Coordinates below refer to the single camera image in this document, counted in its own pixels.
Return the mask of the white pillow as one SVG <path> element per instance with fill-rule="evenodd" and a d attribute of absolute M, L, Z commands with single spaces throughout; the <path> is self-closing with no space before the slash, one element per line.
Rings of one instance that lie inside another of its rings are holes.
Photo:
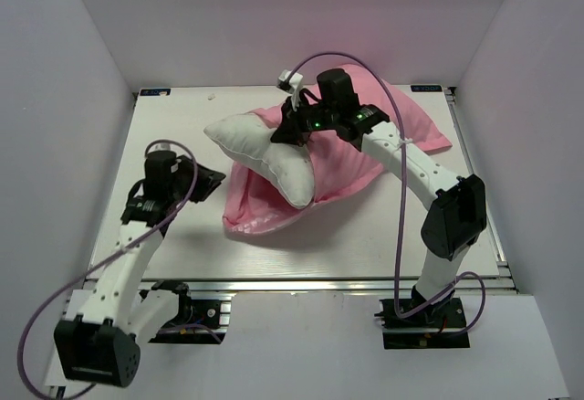
<path fill-rule="evenodd" d="M 316 191 L 309 152 L 272 142 L 275 131 L 254 113 L 232 115 L 203 129 L 226 156 L 269 181 L 292 207 L 305 208 Z"/>

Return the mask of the pink pillowcase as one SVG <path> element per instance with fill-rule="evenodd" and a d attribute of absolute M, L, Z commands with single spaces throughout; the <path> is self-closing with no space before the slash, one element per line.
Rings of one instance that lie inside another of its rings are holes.
<path fill-rule="evenodd" d="M 270 128 L 276 129 L 281 122 L 280 106 L 246 113 L 258 115 Z M 317 207 L 355 195 L 383 172 L 380 163 L 333 131 L 312 133 L 304 148 L 313 165 L 316 191 L 312 202 L 302 209 L 292 207 L 265 178 L 233 161 L 223 214 L 227 232 L 247 236 L 273 233 Z"/>

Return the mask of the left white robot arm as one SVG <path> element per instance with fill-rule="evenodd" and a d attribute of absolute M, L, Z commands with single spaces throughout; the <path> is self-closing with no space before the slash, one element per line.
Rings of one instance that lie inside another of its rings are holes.
<path fill-rule="evenodd" d="M 185 329 L 194 319 L 187 284 L 139 286 L 179 207 L 206 200 L 225 175 L 171 150 L 148 153 L 144 176 L 130 189 L 111 260 L 74 318 L 60 321 L 54 341 L 68 380 L 127 387 L 141 347 L 162 334 Z"/>

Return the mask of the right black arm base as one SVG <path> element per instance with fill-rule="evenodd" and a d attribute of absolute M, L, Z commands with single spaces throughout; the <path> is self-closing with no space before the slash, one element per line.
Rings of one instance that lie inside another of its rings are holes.
<path fill-rule="evenodd" d="M 453 298 L 437 311 L 422 311 L 400 319 L 393 299 L 380 300 L 381 309 L 374 315 L 382 329 L 385 350 L 448 350 L 471 346 L 462 301 Z"/>

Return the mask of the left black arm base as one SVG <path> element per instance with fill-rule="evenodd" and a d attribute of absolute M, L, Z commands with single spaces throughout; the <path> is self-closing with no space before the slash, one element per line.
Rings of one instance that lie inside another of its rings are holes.
<path fill-rule="evenodd" d="M 157 281 L 139 295 L 129 325 L 140 329 L 141 342 L 191 345 L 224 340 L 223 300 L 196 299 L 187 283 L 178 280 Z"/>

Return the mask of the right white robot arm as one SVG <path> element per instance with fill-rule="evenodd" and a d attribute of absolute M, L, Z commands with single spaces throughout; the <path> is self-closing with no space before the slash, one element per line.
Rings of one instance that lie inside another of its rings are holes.
<path fill-rule="evenodd" d="M 421 228 L 427 253 L 410 308 L 396 312 L 402 319 L 413 316 L 422 325 L 434 325 L 445 314 L 443 300 L 454 293 L 464 256 L 486 228 L 485 184 L 474 174 L 444 168 L 406 139 L 399 120 L 361 103 L 343 69 L 320 73 L 317 83 L 319 94 L 314 95 L 303 88 L 301 75 L 282 72 L 277 86 L 289 96 L 271 140 L 300 146 L 313 132 L 334 131 L 398 176 L 404 193 L 415 194 L 427 211 Z"/>

